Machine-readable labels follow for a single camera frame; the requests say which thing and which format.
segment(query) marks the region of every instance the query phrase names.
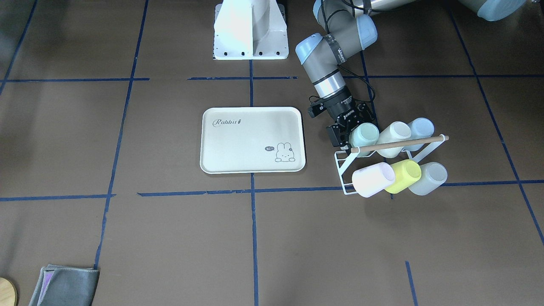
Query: cup rack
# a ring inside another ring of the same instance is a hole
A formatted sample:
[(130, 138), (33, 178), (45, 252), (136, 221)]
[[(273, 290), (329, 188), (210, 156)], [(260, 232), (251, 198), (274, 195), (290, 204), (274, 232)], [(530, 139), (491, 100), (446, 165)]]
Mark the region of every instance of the cup rack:
[(355, 161), (355, 159), (358, 157), (360, 152), (370, 151), (370, 154), (368, 154), (367, 156), (361, 156), (361, 158), (365, 158), (365, 157), (371, 157), (374, 153), (376, 153), (376, 151), (382, 150), (382, 149), (398, 148), (398, 147), (404, 147), (407, 145), (415, 145), (415, 144), (428, 144), (416, 156), (412, 156), (412, 153), (410, 151), (405, 151), (405, 150), (401, 151), (401, 152), (405, 152), (408, 155), (409, 159), (415, 161), (416, 163), (419, 163), (422, 159), (424, 159), (427, 155), (429, 155), (436, 148), (438, 148), (438, 146), (440, 146), (443, 142), (447, 140), (449, 140), (449, 136), (440, 134), (439, 136), (434, 136), (429, 138), (404, 140), (400, 142), (382, 143), (382, 144), (374, 144), (374, 145), (367, 145), (367, 146), (356, 146), (354, 148), (351, 148), (350, 154), (346, 158), (338, 158), (338, 155), (346, 154), (346, 152), (337, 151), (335, 152), (336, 169), (338, 170), (338, 177), (340, 178), (340, 183), (342, 184), (342, 190), (344, 191), (345, 195), (357, 193), (356, 191), (352, 191), (352, 192), (346, 191), (345, 189), (346, 186), (353, 186), (353, 183), (344, 182), (342, 175), (348, 169), (348, 167)]

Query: white cup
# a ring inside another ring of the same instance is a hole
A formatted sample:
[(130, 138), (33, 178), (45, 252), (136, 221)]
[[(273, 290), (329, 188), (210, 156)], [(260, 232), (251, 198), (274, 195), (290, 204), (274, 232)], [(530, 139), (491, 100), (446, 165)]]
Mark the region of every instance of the white cup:
[(437, 162), (426, 163), (421, 165), (421, 179), (408, 189), (417, 195), (427, 195), (442, 185), (447, 178), (448, 171), (443, 165)]
[[(408, 124), (400, 121), (395, 121), (380, 133), (380, 137), (378, 137), (378, 141), (376, 142), (376, 144), (408, 140), (411, 136), (412, 132), (410, 131), (410, 127), (408, 126)], [(378, 150), (378, 154), (385, 158), (394, 158), (399, 155), (402, 149), (402, 146), (399, 146), (397, 148), (382, 149)]]
[[(412, 136), (410, 139), (421, 139), (431, 137), (435, 132), (435, 126), (432, 124), (431, 120), (427, 118), (417, 118), (416, 120), (408, 123)], [(413, 144), (407, 145), (404, 147), (406, 151), (417, 151), (421, 149), (423, 144)]]
[(381, 162), (356, 170), (351, 181), (358, 194), (369, 198), (395, 182), (395, 171), (389, 164)]
[[(356, 127), (349, 135), (349, 143), (352, 147), (373, 145), (378, 141), (380, 131), (372, 123), (363, 123)], [(367, 156), (370, 151), (361, 152), (357, 157)]]

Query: light blue joint cap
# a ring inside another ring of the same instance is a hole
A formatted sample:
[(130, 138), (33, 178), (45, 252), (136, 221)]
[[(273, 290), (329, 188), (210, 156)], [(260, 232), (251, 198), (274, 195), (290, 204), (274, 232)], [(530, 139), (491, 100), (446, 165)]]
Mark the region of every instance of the light blue joint cap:
[(299, 57), (300, 64), (303, 65), (306, 59), (310, 56), (312, 51), (319, 45), (319, 42), (323, 39), (321, 34), (315, 33), (305, 40), (299, 42), (295, 48), (296, 55)]
[(316, 17), (316, 20), (317, 20), (317, 14), (319, 13), (320, 8), (321, 8), (321, 0), (316, 0), (313, 3), (313, 15)]
[(513, 14), (525, 0), (487, 0), (478, 10), (478, 17), (487, 21), (501, 20)]
[(357, 17), (357, 31), (359, 32), (359, 41), (363, 50), (378, 39), (376, 25), (374, 25), (374, 21), (368, 15)]

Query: white bracket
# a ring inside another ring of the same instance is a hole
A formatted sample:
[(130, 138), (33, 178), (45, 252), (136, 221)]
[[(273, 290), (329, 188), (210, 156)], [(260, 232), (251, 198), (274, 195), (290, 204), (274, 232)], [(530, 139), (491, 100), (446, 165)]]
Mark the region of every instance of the white bracket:
[(219, 60), (285, 59), (285, 8), (276, 0), (224, 0), (215, 7), (213, 54)]
[(422, 138), (422, 139), (414, 139), (414, 140), (404, 140), (401, 142), (391, 142), (391, 143), (383, 143), (383, 144), (375, 144), (375, 145), (369, 145), (369, 146), (357, 146), (354, 148), (351, 148), (350, 154), (346, 158), (339, 158), (339, 154), (346, 154), (345, 151), (337, 151), (335, 152), (335, 161), (336, 161), (336, 170), (338, 171), (338, 177), (340, 178), (340, 184), (342, 184), (342, 191), (345, 195), (349, 194), (355, 194), (356, 191), (348, 192), (346, 190), (346, 186), (353, 186), (353, 183), (346, 183), (344, 182), (344, 178), (342, 175), (344, 172), (349, 168), (349, 166), (353, 163), (353, 161), (358, 157), (359, 152), (369, 152), (370, 154), (367, 156), (361, 156), (362, 158), (365, 157), (371, 157), (376, 151), (382, 150), (382, 149), (390, 149), (390, 148), (398, 148), (400, 146), (407, 146), (407, 145), (415, 145), (415, 144), (427, 144), (428, 145), (421, 150), (416, 156), (412, 157), (412, 153), (409, 151), (403, 150), (402, 152), (406, 152), (408, 155), (408, 158), (415, 161), (416, 163), (419, 163), (422, 159), (427, 157), (431, 152), (433, 152), (438, 146), (440, 146), (443, 142), (449, 140), (449, 137), (440, 134), (440, 136), (437, 137), (429, 137), (429, 138)]

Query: yellow cup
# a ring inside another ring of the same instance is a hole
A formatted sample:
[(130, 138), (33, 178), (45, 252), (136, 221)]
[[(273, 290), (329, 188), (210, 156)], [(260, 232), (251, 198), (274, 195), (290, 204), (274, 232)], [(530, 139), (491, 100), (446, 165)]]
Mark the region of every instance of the yellow cup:
[(421, 168), (413, 160), (403, 160), (391, 165), (395, 171), (395, 182), (385, 188), (388, 193), (399, 193), (421, 178)]

